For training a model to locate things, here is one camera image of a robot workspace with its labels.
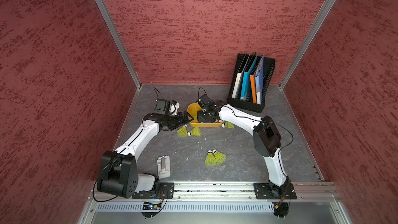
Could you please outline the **yellow shuttlecock six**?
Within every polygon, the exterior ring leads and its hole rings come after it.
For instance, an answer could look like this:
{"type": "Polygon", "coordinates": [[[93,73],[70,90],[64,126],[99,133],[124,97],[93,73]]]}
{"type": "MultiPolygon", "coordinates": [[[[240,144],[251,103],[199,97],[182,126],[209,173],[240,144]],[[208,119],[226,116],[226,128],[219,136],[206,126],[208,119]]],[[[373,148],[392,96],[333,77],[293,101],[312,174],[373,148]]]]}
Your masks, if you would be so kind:
{"type": "Polygon", "coordinates": [[[187,126],[183,125],[180,129],[178,129],[177,135],[181,138],[187,137],[187,135],[188,135],[187,126]]]}

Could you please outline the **yellow shuttlecock five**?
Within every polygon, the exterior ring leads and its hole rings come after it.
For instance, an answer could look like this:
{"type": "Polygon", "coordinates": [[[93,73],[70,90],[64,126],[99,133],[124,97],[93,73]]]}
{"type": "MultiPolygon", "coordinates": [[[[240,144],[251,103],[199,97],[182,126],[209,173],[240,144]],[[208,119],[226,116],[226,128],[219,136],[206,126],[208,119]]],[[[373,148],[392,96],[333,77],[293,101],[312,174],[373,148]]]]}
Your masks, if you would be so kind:
{"type": "Polygon", "coordinates": [[[230,122],[223,122],[221,125],[222,128],[229,128],[229,129],[234,129],[234,124],[230,122]]]}

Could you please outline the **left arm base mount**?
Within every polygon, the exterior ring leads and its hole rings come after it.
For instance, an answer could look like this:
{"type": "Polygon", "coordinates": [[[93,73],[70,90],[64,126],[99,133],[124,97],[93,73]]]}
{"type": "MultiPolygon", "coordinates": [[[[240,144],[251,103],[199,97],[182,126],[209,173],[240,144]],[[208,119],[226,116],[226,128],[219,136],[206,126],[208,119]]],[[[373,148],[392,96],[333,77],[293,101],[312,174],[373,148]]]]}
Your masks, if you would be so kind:
{"type": "Polygon", "coordinates": [[[173,199],[175,184],[157,182],[150,191],[139,191],[132,195],[132,199],[169,200],[173,199]]]}

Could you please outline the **yellow shuttlecock nine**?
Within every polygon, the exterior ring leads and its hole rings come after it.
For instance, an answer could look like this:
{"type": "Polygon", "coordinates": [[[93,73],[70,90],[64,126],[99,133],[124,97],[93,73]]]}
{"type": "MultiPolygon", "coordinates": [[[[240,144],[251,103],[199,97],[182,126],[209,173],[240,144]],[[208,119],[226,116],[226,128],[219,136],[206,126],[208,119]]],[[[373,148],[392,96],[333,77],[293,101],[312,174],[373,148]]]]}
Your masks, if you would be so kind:
{"type": "Polygon", "coordinates": [[[214,154],[213,154],[212,150],[209,150],[207,152],[207,157],[205,159],[205,165],[208,166],[208,167],[212,167],[212,166],[214,166],[216,164],[217,164],[217,162],[216,162],[216,159],[214,157],[214,154]]]}

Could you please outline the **yellow shuttlecock four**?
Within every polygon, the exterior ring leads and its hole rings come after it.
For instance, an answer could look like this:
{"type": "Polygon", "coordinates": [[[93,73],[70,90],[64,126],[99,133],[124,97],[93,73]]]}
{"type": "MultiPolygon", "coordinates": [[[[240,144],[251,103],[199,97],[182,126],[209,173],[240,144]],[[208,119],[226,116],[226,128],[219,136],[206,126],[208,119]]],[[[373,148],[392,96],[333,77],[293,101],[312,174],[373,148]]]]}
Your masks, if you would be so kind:
{"type": "Polygon", "coordinates": [[[200,127],[194,127],[191,131],[187,132],[187,136],[201,136],[200,127]]]}

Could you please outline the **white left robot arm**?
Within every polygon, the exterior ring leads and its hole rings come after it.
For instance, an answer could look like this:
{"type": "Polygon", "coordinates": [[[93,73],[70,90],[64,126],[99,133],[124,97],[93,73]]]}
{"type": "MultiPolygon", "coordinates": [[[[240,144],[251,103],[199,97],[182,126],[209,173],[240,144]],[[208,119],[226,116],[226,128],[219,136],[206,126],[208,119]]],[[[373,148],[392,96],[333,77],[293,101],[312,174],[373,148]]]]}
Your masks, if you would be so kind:
{"type": "Polygon", "coordinates": [[[158,197],[161,194],[159,177],[138,172],[137,161],[149,142],[160,131],[173,131],[193,121],[187,112],[176,115],[147,114],[135,133],[114,151],[101,157],[99,175],[93,191],[129,199],[135,193],[146,192],[158,197]]]}

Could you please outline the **yellow shuttlecock eleven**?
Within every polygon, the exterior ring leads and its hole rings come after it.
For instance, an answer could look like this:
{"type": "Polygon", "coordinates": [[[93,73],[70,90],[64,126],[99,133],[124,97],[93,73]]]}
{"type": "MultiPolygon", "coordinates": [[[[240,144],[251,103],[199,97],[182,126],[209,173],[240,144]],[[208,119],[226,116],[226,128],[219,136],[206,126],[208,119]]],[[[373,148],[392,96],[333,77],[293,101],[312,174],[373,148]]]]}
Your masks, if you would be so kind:
{"type": "Polygon", "coordinates": [[[216,149],[214,149],[214,150],[212,151],[212,154],[213,154],[213,156],[214,156],[214,158],[215,158],[216,164],[222,164],[222,163],[224,163],[225,160],[226,160],[226,158],[227,158],[225,154],[219,152],[219,151],[216,150],[216,149]]]}

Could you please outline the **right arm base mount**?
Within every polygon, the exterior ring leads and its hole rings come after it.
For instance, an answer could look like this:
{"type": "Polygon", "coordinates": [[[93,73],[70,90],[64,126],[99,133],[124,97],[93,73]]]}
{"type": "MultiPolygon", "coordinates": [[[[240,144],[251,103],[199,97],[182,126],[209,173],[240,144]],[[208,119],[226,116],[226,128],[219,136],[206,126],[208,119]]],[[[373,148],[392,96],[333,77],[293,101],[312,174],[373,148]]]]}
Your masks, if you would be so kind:
{"type": "Polygon", "coordinates": [[[271,182],[268,183],[254,183],[254,192],[257,200],[296,200],[292,183],[286,181],[282,186],[277,186],[271,182]]]}

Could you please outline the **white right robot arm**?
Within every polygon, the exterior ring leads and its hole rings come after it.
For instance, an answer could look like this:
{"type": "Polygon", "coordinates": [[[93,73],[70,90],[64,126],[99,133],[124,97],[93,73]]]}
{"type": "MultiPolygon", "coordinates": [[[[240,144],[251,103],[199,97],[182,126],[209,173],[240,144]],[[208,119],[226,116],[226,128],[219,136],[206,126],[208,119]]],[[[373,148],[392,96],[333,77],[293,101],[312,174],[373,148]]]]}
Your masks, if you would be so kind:
{"type": "Polygon", "coordinates": [[[251,134],[256,152],[263,156],[266,163],[269,190],[279,196],[285,193],[290,179],[285,172],[280,154],[282,136],[277,128],[278,124],[271,117],[250,115],[226,104],[198,110],[197,120],[199,123],[226,121],[251,134]]]}

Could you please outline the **yellow plastic storage box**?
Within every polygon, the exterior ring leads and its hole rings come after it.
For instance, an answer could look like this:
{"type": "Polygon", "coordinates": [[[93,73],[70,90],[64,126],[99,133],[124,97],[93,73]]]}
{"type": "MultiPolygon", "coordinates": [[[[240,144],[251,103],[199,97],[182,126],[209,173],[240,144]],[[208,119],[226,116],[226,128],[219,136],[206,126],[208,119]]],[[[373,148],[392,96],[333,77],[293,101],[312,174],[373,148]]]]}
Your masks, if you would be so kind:
{"type": "Polygon", "coordinates": [[[217,127],[222,126],[223,121],[218,121],[215,123],[199,123],[197,113],[198,113],[198,111],[201,111],[201,110],[202,110],[202,108],[199,106],[198,103],[192,103],[188,106],[187,112],[194,118],[189,123],[190,126],[200,127],[200,128],[217,128],[217,127]]]}

